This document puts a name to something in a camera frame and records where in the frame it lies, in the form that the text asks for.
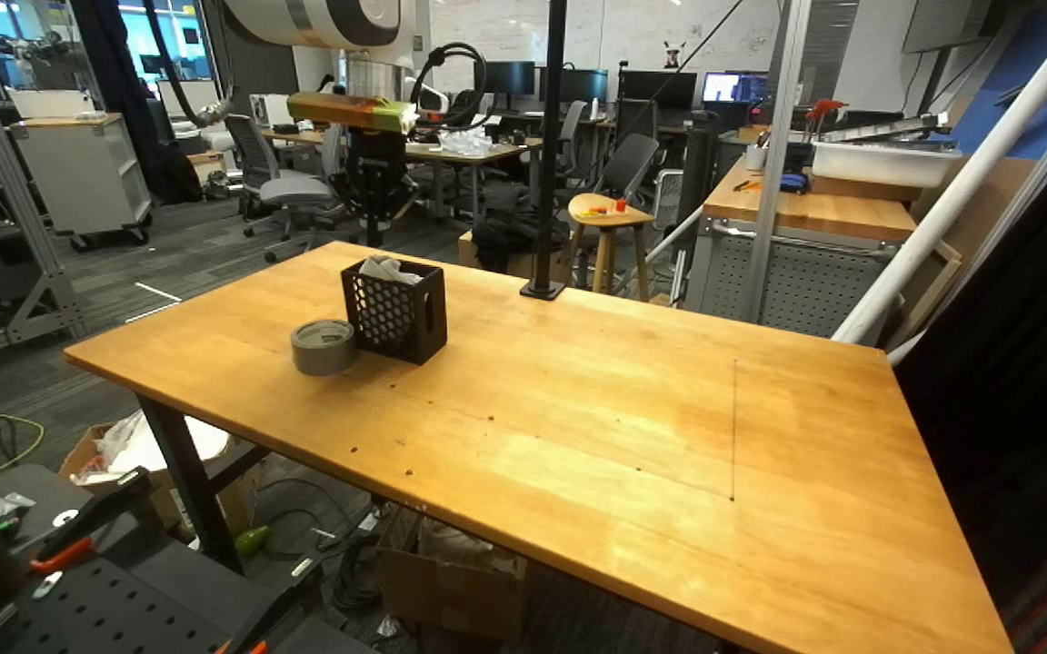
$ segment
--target black basket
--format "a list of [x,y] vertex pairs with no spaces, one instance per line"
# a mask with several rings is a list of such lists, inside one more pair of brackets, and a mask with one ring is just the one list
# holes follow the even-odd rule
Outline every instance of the black basket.
[[445,269],[402,263],[402,273],[423,283],[398,283],[363,275],[360,267],[344,269],[347,315],[360,351],[423,363],[447,344]]

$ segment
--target metal frame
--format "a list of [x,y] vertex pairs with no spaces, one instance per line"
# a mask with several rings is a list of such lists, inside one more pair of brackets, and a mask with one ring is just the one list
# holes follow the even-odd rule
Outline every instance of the metal frame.
[[28,288],[28,294],[13,313],[13,320],[0,328],[0,351],[22,344],[44,334],[58,334],[58,330],[77,334],[79,330],[77,294],[58,269],[39,206],[27,186],[22,163],[4,135],[4,124],[0,124],[0,194],[8,196],[13,219],[39,267],[39,281]]

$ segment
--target tape roll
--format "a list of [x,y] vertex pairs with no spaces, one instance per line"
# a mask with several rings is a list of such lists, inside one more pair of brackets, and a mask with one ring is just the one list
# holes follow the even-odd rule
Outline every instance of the tape roll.
[[290,351],[304,375],[336,375],[352,360],[352,328],[344,320],[304,324],[290,338]]

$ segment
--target cardboard box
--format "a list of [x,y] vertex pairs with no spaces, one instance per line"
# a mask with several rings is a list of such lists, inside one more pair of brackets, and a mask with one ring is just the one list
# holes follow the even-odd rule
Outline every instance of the cardboard box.
[[[79,481],[89,474],[101,474],[101,456],[100,456],[100,440],[108,433],[114,427],[91,427],[79,433],[79,440],[74,444],[74,450],[61,460],[58,464],[58,476],[71,481],[74,486],[89,490],[89,495],[106,495],[114,490],[114,485],[101,485],[101,481]],[[188,520],[180,504],[180,495],[175,495],[175,485],[168,474],[154,474],[154,520],[165,535],[188,535]],[[257,474],[243,474],[236,485],[230,485],[221,495],[219,495],[219,504],[226,514],[226,523],[230,523],[230,535],[242,535],[253,529],[253,495],[257,486]]]
[[379,589],[390,615],[461,638],[517,639],[536,569],[511,571],[419,552],[419,514],[387,510]]
[[[473,228],[466,228],[466,232],[457,235],[456,263],[457,263],[457,267],[471,267],[471,269],[479,269],[479,256],[476,256]],[[563,263],[566,263],[563,252],[552,252],[552,256],[548,256],[548,273],[552,273],[552,281],[566,281],[566,267],[563,267]],[[517,256],[517,260],[511,263],[511,275],[531,281],[531,275],[536,275],[536,256]]]

